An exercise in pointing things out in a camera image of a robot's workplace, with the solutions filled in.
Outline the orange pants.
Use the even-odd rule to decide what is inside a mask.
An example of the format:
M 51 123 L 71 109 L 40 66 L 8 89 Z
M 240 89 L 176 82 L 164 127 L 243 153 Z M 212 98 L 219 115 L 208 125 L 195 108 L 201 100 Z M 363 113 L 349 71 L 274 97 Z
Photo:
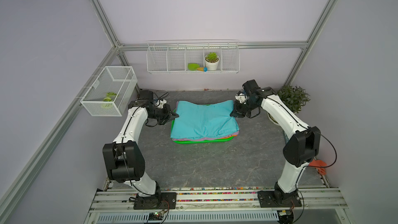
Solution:
M 238 134 L 239 134 L 239 133 L 234 133 L 234 134 L 227 135 L 227 136 L 222 137 L 222 138 L 219 138 L 219 139 L 232 139 L 233 137 L 238 136 Z

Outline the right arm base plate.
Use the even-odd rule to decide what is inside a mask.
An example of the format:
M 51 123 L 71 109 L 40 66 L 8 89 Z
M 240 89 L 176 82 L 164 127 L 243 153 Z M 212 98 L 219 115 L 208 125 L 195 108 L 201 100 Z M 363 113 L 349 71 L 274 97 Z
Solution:
M 261 208 L 296 208 L 302 206 L 297 190 L 287 194 L 280 190 L 258 191 L 258 200 Z

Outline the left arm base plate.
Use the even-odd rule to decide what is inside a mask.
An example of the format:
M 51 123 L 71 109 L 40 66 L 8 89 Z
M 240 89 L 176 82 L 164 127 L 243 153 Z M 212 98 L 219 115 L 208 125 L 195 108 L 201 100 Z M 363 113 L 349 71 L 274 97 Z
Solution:
M 177 193 L 161 192 L 154 196 L 140 197 L 134 200 L 134 210 L 150 210 L 150 209 L 175 209 L 177 203 Z

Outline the purple pants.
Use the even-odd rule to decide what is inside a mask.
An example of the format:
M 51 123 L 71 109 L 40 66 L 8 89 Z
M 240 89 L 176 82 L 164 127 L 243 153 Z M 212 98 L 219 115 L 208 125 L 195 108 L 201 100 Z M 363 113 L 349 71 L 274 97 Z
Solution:
M 174 139 L 174 138 L 172 138 L 172 141 L 174 141 L 176 143 L 178 143 L 178 142 L 179 143 L 181 143 L 181 142 L 199 142 L 199 143 L 201 143 L 201 142 L 223 142 L 223 141 L 229 141 L 229 140 L 231 140 L 231 139 L 200 138 L 200 139 L 195 139 L 194 140 L 194 139 L 188 139 L 188 138 L 184 138 L 184 139 Z

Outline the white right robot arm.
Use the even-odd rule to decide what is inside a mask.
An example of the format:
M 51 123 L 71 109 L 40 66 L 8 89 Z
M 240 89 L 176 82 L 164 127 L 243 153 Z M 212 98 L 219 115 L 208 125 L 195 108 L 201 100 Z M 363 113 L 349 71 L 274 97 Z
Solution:
M 300 120 L 271 87 L 260 88 L 253 79 L 245 82 L 243 91 L 235 96 L 230 116 L 253 118 L 251 112 L 254 109 L 270 114 L 289 139 L 283 149 L 286 162 L 282 175 L 274 191 L 259 193 L 259 200 L 277 206 L 293 203 L 299 199 L 297 184 L 303 172 L 319 153 L 320 130 Z

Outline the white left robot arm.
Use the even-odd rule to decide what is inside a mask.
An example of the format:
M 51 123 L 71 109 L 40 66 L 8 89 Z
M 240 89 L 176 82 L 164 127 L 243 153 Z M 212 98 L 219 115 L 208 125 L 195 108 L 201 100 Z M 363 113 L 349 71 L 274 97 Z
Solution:
M 178 118 L 165 99 L 168 95 L 141 91 L 138 98 L 128 105 L 127 118 L 117 137 L 102 149 L 108 179 L 129 185 L 142 198 L 157 196 L 160 189 L 146 173 L 138 139 L 142 128 L 149 126 L 150 119 L 155 120 L 156 127 Z

